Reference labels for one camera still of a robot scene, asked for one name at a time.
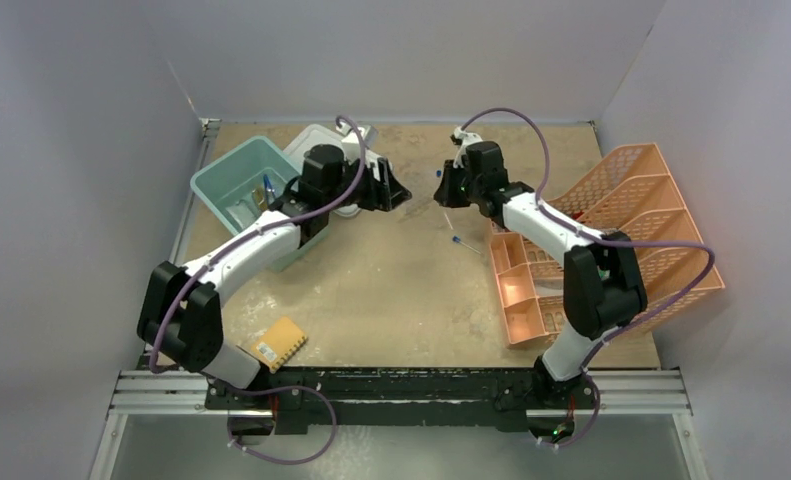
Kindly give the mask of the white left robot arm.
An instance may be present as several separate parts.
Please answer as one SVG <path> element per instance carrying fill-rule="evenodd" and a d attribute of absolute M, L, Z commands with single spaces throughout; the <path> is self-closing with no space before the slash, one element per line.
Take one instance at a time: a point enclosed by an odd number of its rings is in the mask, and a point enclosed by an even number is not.
<path fill-rule="evenodd" d="M 355 205 L 389 212 L 411 197 L 386 158 L 349 159 L 343 147 L 313 146 L 300 174 L 252 225 L 183 266 L 165 261 L 151 272 L 136 327 L 152 348 L 150 369 L 162 372 L 157 358 L 165 355 L 188 372 L 229 384 L 243 408 L 260 407 L 269 395 L 269 382 L 258 375 L 263 363 L 226 340 L 226 302 L 262 270 L 318 236 L 332 210 Z"/>

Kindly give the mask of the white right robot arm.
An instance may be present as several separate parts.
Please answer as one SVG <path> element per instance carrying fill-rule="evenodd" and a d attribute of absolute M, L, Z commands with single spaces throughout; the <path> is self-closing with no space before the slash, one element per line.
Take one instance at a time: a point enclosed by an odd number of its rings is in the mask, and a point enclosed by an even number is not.
<path fill-rule="evenodd" d="M 500 146 L 482 138 L 455 141 L 434 199 L 442 207 L 476 206 L 496 225 L 542 249 L 563 272 L 566 325 L 535 363 L 535 399 L 555 407 L 572 391 L 597 345 L 648 306 L 639 263 L 622 232 L 605 234 L 545 202 L 531 186 L 511 181 Z"/>

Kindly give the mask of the blue safety glasses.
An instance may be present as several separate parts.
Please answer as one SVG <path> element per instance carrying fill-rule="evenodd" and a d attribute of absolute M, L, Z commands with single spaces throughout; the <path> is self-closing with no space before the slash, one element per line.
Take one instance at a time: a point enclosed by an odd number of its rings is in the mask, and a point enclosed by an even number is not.
<path fill-rule="evenodd" d="M 273 188 L 272 182 L 268 175 L 263 175 L 263 191 L 264 191 L 264 198 L 267 201 L 274 199 L 276 197 L 275 190 Z"/>

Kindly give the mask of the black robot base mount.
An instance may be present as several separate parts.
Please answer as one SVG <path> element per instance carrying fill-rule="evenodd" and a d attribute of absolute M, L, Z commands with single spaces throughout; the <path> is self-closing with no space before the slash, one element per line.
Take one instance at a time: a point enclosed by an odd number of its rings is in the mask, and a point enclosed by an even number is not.
<path fill-rule="evenodd" d="M 582 377 L 544 380 L 534 367 L 284 367 L 261 373 L 246 389 L 213 382 L 205 406 L 235 417 L 264 414 L 277 434 L 313 425 L 492 427 L 549 442 L 572 436 L 575 417 L 599 395 Z"/>

